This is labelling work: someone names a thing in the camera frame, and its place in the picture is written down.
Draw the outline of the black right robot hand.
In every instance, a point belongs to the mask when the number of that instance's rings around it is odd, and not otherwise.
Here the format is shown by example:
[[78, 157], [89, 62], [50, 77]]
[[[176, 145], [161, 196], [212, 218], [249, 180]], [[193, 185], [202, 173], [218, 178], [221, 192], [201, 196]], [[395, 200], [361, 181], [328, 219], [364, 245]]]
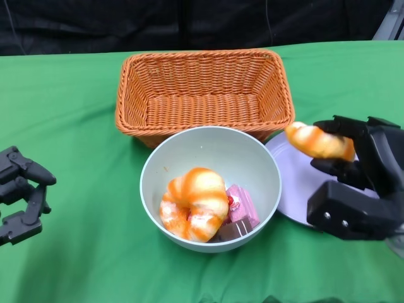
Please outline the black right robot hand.
[[403, 130], [385, 119], [360, 121], [343, 116], [314, 123], [328, 134], [353, 140], [357, 160], [315, 158], [311, 165], [357, 189], [372, 189], [383, 205], [403, 216]]

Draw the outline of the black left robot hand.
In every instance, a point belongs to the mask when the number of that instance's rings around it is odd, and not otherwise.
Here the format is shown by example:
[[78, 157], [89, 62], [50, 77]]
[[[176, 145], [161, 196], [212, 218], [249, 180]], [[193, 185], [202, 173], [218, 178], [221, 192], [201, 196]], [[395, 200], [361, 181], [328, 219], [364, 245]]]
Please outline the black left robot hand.
[[47, 187], [57, 182], [46, 168], [24, 157], [16, 146], [1, 152], [1, 203], [12, 205], [23, 199], [25, 211], [6, 216], [1, 223], [1, 245], [15, 245], [42, 231], [40, 217], [49, 214]]

